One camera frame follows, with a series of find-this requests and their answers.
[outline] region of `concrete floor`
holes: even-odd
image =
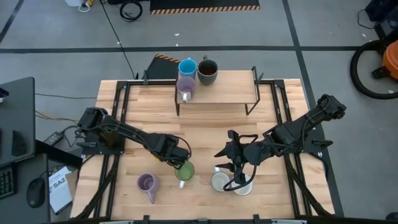
[[[19,0],[0,1],[3,27]],[[222,69],[249,69],[253,65],[264,78],[303,78],[297,59],[289,20],[289,4],[301,46],[359,46],[376,40],[373,30],[357,25],[356,14],[370,0],[260,0],[261,10],[174,15],[144,13],[133,23],[119,17],[116,6],[105,5],[124,47],[138,47],[127,53],[132,69],[142,74],[155,54],[199,60],[203,55],[216,60]],[[281,46],[265,50],[156,51],[154,47],[186,46]],[[59,53],[0,54],[0,83],[32,76],[36,92],[96,96],[101,80],[132,79],[121,52],[90,53],[90,48],[118,48],[119,44],[99,2],[90,12],[81,13],[64,1],[25,0],[0,43],[4,49],[61,49]],[[62,53],[70,48],[87,52]],[[350,51],[306,51],[303,62],[315,99],[323,93],[335,95],[348,109],[340,121],[323,125],[335,171],[341,204],[346,217],[378,218],[398,211],[398,139],[395,131],[397,100],[372,100],[359,94],[349,79]],[[380,58],[367,52],[359,63],[363,82],[374,91],[398,91],[389,80],[374,82],[369,71]],[[36,96],[36,109],[50,116],[79,119],[95,100],[67,100]],[[36,120],[37,139],[71,123]],[[71,150],[62,142],[59,147]]]

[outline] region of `blue mug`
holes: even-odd
[[[191,77],[195,79],[195,75],[197,72],[197,64],[190,57],[182,60],[178,65],[178,71],[180,72],[181,77]]]

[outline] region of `vacuum hose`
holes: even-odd
[[[351,79],[353,81],[353,84],[355,88],[363,93],[364,95],[378,99],[378,100],[391,100],[398,98],[398,93],[375,93],[370,90],[368,90],[362,83],[361,80],[358,77],[358,60],[361,56],[361,54],[365,50],[374,50],[374,49],[385,49],[386,46],[388,46],[391,43],[391,41],[387,40],[374,40],[371,42],[368,42],[362,46],[355,52],[353,59],[351,59],[351,65],[349,66],[349,72],[351,74]]]

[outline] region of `computer mouse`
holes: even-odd
[[[44,203],[45,199],[45,182],[39,177],[32,180],[27,186],[26,200],[31,208],[38,208]]]

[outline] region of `mug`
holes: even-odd
[[[137,179],[137,188],[148,195],[149,201],[155,203],[155,193],[159,190],[160,182],[153,174],[142,174]]]
[[[218,192],[224,192],[224,185],[229,182],[229,177],[226,173],[221,172],[220,168],[214,167],[214,174],[211,177],[211,186]]]
[[[198,78],[204,85],[211,85],[216,81],[218,74],[218,65],[215,61],[203,56],[203,60],[198,65]]]
[[[244,175],[244,178],[246,179],[246,181],[248,181],[248,180],[250,179],[250,176],[247,175],[247,174],[245,174],[245,175]],[[239,185],[239,184],[237,184],[235,181],[231,183],[231,186],[232,186],[232,187],[236,187],[236,186],[238,186],[238,185]],[[253,181],[250,182],[250,184],[247,184],[246,186],[242,187],[241,189],[234,190],[234,191],[235,191],[235,193],[237,193],[238,195],[245,196],[245,195],[250,194],[250,192],[251,192],[252,190],[253,190]]]
[[[191,162],[187,161],[184,163],[183,166],[181,166],[181,169],[175,169],[174,173],[177,179],[181,180],[180,188],[183,189],[185,186],[185,182],[193,177],[193,174],[195,173],[195,168],[193,167],[193,164]]]
[[[197,64],[190,57],[182,60],[178,65],[178,71],[181,77],[191,77],[195,79],[195,74],[197,72]]]
[[[181,77],[178,79],[176,86],[184,103],[193,97],[193,92],[195,90],[195,80],[193,78]]]

